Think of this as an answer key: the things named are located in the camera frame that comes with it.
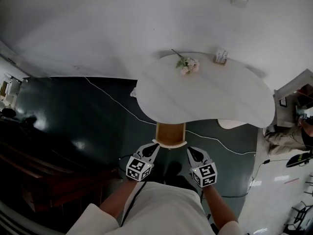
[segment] wooden chair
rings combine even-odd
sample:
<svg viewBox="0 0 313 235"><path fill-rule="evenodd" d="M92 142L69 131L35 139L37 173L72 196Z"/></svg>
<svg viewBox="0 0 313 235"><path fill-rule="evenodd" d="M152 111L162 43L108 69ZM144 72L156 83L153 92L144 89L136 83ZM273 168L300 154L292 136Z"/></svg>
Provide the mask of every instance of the wooden chair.
<svg viewBox="0 0 313 235"><path fill-rule="evenodd" d="M181 124L156 124L156 139L152 141L161 147L174 149L187 144L185 141L186 123Z"/></svg>

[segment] electrical wire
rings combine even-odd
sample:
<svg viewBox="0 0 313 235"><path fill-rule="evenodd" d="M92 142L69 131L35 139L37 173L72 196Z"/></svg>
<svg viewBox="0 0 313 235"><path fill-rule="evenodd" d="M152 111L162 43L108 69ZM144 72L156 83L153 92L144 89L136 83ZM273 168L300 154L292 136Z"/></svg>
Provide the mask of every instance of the electrical wire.
<svg viewBox="0 0 313 235"><path fill-rule="evenodd" d="M277 162L277 161L289 161L289 159L280 159L280 160L265 160L263 163L261 163L260 165L259 165L259 168L257 169L257 171L256 171L256 174L255 174L255 176L253 177L253 176L251 176L252 177L252 182L251 182L251 185L250 185L250 187L249 187L249 189L248 189L248 191L247 191L247 193L245 194L245 195L247 195L248 194L248 192L250 191L250 189L251 189L251 187L252 187L252 184L253 184L253 181L256 179L256 177L257 177L257 175L258 175L258 173L259 173L259 170L260 170L260 167L261 167L261 165L266 165L266 164L268 164L268 163L270 163L270 162Z"/></svg>
<svg viewBox="0 0 313 235"><path fill-rule="evenodd" d="M244 196L247 196L248 195L248 192L243 194L243 195L240 195L240 196L222 196L222 198L242 198Z"/></svg>
<svg viewBox="0 0 313 235"><path fill-rule="evenodd" d="M102 92L104 92L107 96L109 96L115 103L118 103L120 106L122 106L126 111L128 111L128 113L132 114L136 119L138 119L139 121L141 122L144 122L144 123L147 123L147 124L152 124L152 125L157 125L155 123L150 123L150 122L147 122L145 120L142 120L140 118L138 118L134 113L132 113L131 111L129 111L126 107L124 107L121 103L119 103L118 101L116 101L113 97L111 97L108 93L106 93L103 89L99 88L98 86L96 86L95 84L91 83L89 81L88 78L84 77L85 79L87 79L87 81L92 84L94 87L98 88L99 90L101 90Z"/></svg>
<svg viewBox="0 0 313 235"><path fill-rule="evenodd" d="M299 165L299 167L305 167L307 166L309 163L304 163L304 165Z"/></svg>
<svg viewBox="0 0 313 235"><path fill-rule="evenodd" d="M86 77L84 77L84 78L85 78L90 84L92 84L94 87L96 87L97 89L99 89L99 90L101 90L102 92L104 92L104 93L105 93L107 96L109 96L114 102L118 103L118 104L119 104L121 107L123 107L128 113L130 113L131 115L133 115L137 120L139 120L139 121L141 121L141 122L144 122L144 123L147 123L147 124L156 125L155 123L147 122L147 121L144 121L144 120L138 118L134 113L132 113L132 112L129 111L126 107L124 107L121 103L119 103L118 101L116 101L113 97L111 97L111 96L110 96L107 92L105 92L103 89L101 89L101 88L99 88L98 86L96 86L95 84L91 83L88 78L86 78ZM199 134L197 134L197 133L194 133L194 132L192 132L192 131L189 131L189 130L186 130L186 132L189 132L189 133L191 133L191 134L194 134L194 135L196 135L196 136L198 136L198 137L200 137L200 138L216 140L216 141L218 141L226 150L228 150L228 151L230 151L230 152L232 152L232 153L234 153L234 154L237 154L237 155L246 155L246 154L250 154L250 153L251 153L251 154L252 154L252 153L254 153L254 154L256 153L255 151L248 151L248 152L245 152L245 153L238 153L238 152L235 152L235 151L233 151L233 150L228 149L220 140L218 140L218 139L216 139L216 138L210 138L210 137L201 136L201 135L199 135Z"/></svg>
<svg viewBox="0 0 313 235"><path fill-rule="evenodd" d="M121 168L121 166L119 165L119 162L121 161L121 159L127 158L127 157L131 157L132 155L133 155L133 154L125 155L125 156L120 157L120 158L118 159L118 168L119 168L121 171L123 171L124 173L126 173L126 171Z"/></svg>
<svg viewBox="0 0 313 235"><path fill-rule="evenodd" d="M237 155L245 155L245 154L249 154L249 153L256 153L255 151L248 151L248 152L245 152L245 153L238 153L238 152L235 152L235 151L232 151L232 150L228 149L228 148L227 148L225 145L223 145L223 143L222 143L221 141L219 141L218 139L210 138L210 137L205 137L205 136L201 136L201 135L199 135L199 134L197 134L197 133L194 133L194 132L192 132L192 131L189 131L189 130L186 130L186 132L190 132L190 133L192 133L192 134L194 134L194 135L196 135L196 136L198 136L198 137L200 137L200 138L216 140L216 141L218 141L226 150L228 150L228 151L230 151L230 152L232 152L232 153L235 153L235 154L237 154Z"/></svg>
<svg viewBox="0 0 313 235"><path fill-rule="evenodd" d="M304 143L300 143L298 140L296 140L296 139L294 138L294 133L295 133L295 131L299 130L300 128L301 128L301 126L299 126L297 129L295 129L295 130L289 135L289 137L291 137L293 140L295 140L298 144L302 144L302 145L305 145L306 147L311 147L311 148L313 148L313 146L308 145L308 144L304 144Z"/></svg>

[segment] white shirt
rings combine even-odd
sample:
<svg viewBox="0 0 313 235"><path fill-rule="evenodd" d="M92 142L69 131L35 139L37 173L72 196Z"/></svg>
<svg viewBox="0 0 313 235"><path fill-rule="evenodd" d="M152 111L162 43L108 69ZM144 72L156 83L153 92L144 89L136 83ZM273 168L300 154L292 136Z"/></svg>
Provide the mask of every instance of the white shirt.
<svg viewBox="0 0 313 235"><path fill-rule="evenodd" d="M129 196L124 214L139 182ZM214 235L199 196L192 190L148 182L136 197L124 225L90 204L67 235ZM225 224L219 235L242 235L235 221Z"/></svg>

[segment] white cable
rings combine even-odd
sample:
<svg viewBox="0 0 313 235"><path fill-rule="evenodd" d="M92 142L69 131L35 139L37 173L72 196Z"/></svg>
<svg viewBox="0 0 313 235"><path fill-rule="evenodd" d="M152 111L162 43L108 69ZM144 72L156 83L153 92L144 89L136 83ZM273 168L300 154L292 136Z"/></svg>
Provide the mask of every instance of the white cable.
<svg viewBox="0 0 313 235"><path fill-rule="evenodd" d="M122 104L120 104L119 102L117 102L113 97L111 97L108 93L106 93L103 89L99 88L98 86L96 86L95 84L91 83L88 78L84 77L85 79L87 79L87 81L92 84L94 87L98 88L99 90L103 91L106 95L108 95L114 102L118 103L120 106L122 106L126 111L128 111L130 114L132 114L136 119L138 119L139 121L141 122L144 122L144 123L148 123L148 124L152 124L152 125L157 125L155 123L150 123L150 122L147 122L147 121L144 121L144 120L141 120L139 119L134 113L130 112L129 110L127 110Z"/></svg>
<svg viewBox="0 0 313 235"><path fill-rule="evenodd" d="M201 135L199 135L199 134L197 134L197 133L194 133L194 132L188 131L188 130L186 130L186 132L190 132L190 133L192 133L192 134L194 134L194 135L196 135L196 136L198 136L198 137L200 137L200 138L216 140L216 141L218 141L226 150L228 150L228 151L230 151L230 152L232 152L232 153L235 153L235 154L237 154L237 155L245 155L245 154L249 154L249 153L256 153L255 151L248 151L248 152L245 152L245 153L238 153L238 152L235 152L235 151L232 151L232 150L228 149L228 148L227 148L225 145L223 145L223 143L222 143L221 141L219 141L218 139L209 138L209 137L205 137L205 136L201 136Z"/></svg>
<svg viewBox="0 0 313 235"><path fill-rule="evenodd" d="M87 81L92 84L94 87L98 88L99 90L101 90L102 92L104 92L106 95L108 95L114 102L118 103L120 106L122 106L126 111L128 111L130 114L132 114L136 119L138 119L139 121L141 122L144 122L144 123L148 123L148 124L152 124L152 125L156 125L155 123L150 123L150 122L147 122L147 121L144 121L144 120L141 120L139 119L134 113L130 112L128 109L126 109L121 103L119 103L118 101L116 101L113 97L111 97L108 93L106 93L103 89L99 88L98 86L96 86L95 84L91 83L88 78L84 77L85 79L87 79ZM232 151L230 149L228 149L225 145L223 145L223 143L221 141L219 141L218 139L215 139L215 138L210 138L210 137L205 137L205 136L201 136L197 133L194 133L192 131L188 131L186 130L186 132L190 132L200 138L204 138L204 139L212 139L212 140L216 140L218 141L226 150L232 152L232 153L235 153L237 155L245 155L245 154L249 154L249 153L256 153L255 151L248 151L248 152L245 152L245 153L238 153L238 152L235 152L235 151Z"/></svg>

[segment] white wall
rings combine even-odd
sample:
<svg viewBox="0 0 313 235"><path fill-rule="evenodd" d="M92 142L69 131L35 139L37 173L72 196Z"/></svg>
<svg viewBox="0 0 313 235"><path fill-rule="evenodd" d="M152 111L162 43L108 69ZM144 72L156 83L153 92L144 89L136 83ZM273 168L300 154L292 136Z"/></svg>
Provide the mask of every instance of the white wall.
<svg viewBox="0 0 313 235"><path fill-rule="evenodd" d="M12 52L4 43L0 42L0 53L4 55L5 57L10 58L11 60L15 59L17 64L19 63L19 58L16 55L16 53ZM24 77L28 77L28 75L18 68L16 68L14 65L7 62L5 59L3 59L0 56L0 83L2 83L5 74L9 77L13 76L17 78L20 81L23 81Z"/></svg>
<svg viewBox="0 0 313 235"><path fill-rule="evenodd" d="M313 0L0 0L0 39L36 76L136 79L171 48L220 46L278 89L313 70Z"/></svg>

